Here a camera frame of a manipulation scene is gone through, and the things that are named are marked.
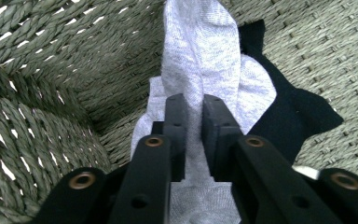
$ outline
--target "woven surface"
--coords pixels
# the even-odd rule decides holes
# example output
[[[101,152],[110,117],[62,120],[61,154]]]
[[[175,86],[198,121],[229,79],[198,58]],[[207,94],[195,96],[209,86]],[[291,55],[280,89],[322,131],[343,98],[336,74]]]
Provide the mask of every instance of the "woven surface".
[[[296,164],[358,174],[358,1],[223,4],[238,25],[264,19],[267,57],[345,119],[309,139]],[[0,161],[16,176],[10,181],[0,162],[0,223],[28,220],[71,168],[111,170],[128,161],[148,79],[159,75],[163,7],[146,0],[0,0]]]

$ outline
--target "black fabric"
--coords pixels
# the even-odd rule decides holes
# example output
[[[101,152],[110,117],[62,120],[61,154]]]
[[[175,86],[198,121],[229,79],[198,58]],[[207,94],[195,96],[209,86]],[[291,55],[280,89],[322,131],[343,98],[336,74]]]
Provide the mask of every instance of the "black fabric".
[[[267,138],[293,163],[307,138],[336,128],[343,118],[323,97],[295,88],[262,54],[265,29],[263,21],[239,28],[241,52],[267,70],[277,92],[275,101],[249,134]]]

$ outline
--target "garment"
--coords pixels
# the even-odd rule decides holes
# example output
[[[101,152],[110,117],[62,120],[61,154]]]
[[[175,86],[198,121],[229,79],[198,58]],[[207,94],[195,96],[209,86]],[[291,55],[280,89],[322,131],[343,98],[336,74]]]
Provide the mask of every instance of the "garment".
[[[168,0],[161,77],[150,79],[146,113],[134,129],[132,149],[164,120],[165,99],[183,93],[188,105],[186,179],[172,183],[171,223],[239,223],[230,183],[210,177],[200,136],[203,94],[225,101],[244,133],[275,99],[266,70],[241,55],[236,22],[216,0]]]
[[[295,88],[262,54],[265,33],[263,21],[245,24],[239,31],[241,52],[263,65],[277,92],[275,101],[249,134],[267,138],[293,163],[307,138],[336,128],[343,118],[323,97]]]

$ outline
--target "wicker basket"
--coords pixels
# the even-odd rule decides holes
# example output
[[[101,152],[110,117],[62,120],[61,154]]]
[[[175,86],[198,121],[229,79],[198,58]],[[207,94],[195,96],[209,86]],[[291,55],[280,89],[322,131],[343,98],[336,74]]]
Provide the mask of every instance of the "wicker basket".
[[[358,174],[358,2],[222,4],[238,25],[264,19],[267,57],[345,119],[309,139],[296,164]],[[0,223],[30,220],[76,167],[108,172],[129,160],[148,79],[159,75],[163,8],[146,0],[0,0]]]

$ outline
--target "woven rope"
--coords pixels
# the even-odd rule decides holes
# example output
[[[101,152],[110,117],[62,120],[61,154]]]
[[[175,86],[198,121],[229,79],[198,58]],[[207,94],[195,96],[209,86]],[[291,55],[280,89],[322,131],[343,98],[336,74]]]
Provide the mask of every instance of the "woven rope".
[[[309,139],[296,164],[358,174],[358,1],[223,4],[238,25],[264,19],[268,58],[295,86],[322,95],[345,119]],[[145,112],[147,80],[159,75],[163,7],[163,1],[146,0],[0,0],[0,133],[6,143],[0,141],[0,160],[16,176],[10,181],[0,162],[0,222],[33,216],[73,167],[109,170],[109,163],[128,161],[132,129]],[[93,153],[83,150],[78,157],[74,149],[82,147]],[[31,174],[19,157],[33,167]]]

